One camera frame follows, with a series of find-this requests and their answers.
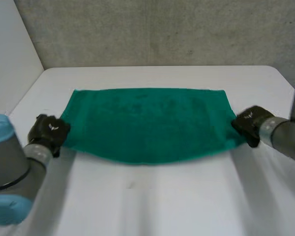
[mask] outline gray concrete wall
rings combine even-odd
[[[45,69],[270,65],[295,85],[295,0],[15,0]]]

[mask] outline table surface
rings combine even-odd
[[[59,117],[74,89],[147,87],[223,89],[235,113],[259,105],[284,118],[294,94],[268,66],[53,68],[10,118],[25,145],[35,117]],[[154,167],[63,149],[30,216],[12,229],[23,236],[295,235],[295,162],[265,145]]]

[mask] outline wall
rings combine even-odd
[[[42,72],[13,0],[0,0],[0,113],[9,114]]]
[[[295,0],[15,0],[45,69],[270,65],[295,85]]]

